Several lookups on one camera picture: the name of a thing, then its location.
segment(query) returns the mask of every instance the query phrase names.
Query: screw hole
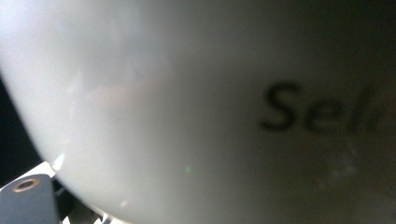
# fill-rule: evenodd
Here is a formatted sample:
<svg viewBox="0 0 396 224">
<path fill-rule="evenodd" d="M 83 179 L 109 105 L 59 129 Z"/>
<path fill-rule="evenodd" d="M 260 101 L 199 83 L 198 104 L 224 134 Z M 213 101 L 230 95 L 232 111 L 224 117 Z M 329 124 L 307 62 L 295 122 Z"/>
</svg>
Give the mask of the screw hole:
<svg viewBox="0 0 396 224">
<path fill-rule="evenodd" d="M 35 186 L 37 186 L 39 182 L 40 182 L 39 179 L 23 180 L 21 183 L 19 183 L 17 186 L 14 187 L 14 192 L 19 193 L 19 192 L 26 191 L 28 189 L 32 189 Z"/>
</svg>

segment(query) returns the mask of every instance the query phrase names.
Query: dark background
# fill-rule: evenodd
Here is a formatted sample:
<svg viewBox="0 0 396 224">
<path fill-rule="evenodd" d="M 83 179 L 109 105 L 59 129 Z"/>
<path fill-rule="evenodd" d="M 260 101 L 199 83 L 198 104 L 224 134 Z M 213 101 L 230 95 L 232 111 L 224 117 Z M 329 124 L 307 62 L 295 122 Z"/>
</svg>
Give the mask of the dark background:
<svg viewBox="0 0 396 224">
<path fill-rule="evenodd" d="M 0 79 L 0 188 L 40 162 Z"/>
</svg>

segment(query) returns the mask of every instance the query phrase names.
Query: glossy white surface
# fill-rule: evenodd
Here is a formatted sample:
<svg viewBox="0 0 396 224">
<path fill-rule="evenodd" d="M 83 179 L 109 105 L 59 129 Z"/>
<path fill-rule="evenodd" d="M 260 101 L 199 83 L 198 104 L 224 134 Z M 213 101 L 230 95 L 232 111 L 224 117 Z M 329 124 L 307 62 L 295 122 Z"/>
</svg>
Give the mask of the glossy white surface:
<svg viewBox="0 0 396 224">
<path fill-rule="evenodd" d="M 3 80 L 40 154 L 86 203 L 136 224 L 356 219 L 354 146 L 377 107 L 356 108 L 384 83 L 372 72 L 391 72 L 352 57 L 371 50 L 351 45 L 366 28 L 276 1 L 0 7 Z M 292 86 L 276 96 L 283 109 L 265 98 L 279 83 Z M 287 129 L 261 127 L 288 108 Z"/>
</svg>

